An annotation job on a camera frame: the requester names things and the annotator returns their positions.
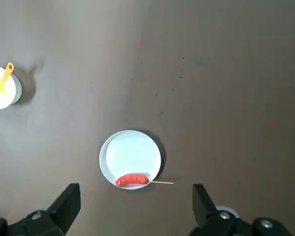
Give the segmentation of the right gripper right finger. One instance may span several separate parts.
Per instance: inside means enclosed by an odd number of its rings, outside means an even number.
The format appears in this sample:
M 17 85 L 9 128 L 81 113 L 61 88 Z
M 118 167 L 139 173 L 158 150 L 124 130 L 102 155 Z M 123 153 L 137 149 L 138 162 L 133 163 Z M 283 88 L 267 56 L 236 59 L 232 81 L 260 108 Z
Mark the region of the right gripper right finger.
M 279 221 L 268 217 L 247 223 L 232 211 L 218 209 L 202 184 L 194 184 L 192 208 L 197 226 L 191 236 L 290 236 L 290 231 Z

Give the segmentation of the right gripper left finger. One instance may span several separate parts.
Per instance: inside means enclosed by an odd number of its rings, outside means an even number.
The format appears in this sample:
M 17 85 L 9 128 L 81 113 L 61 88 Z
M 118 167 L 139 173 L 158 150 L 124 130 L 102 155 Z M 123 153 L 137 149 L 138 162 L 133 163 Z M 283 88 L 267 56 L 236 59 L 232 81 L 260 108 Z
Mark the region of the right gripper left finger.
M 71 183 L 46 210 L 34 211 L 11 225 L 0 218 L 0 236 L 64 236 L 80 209 L 80 185 Z

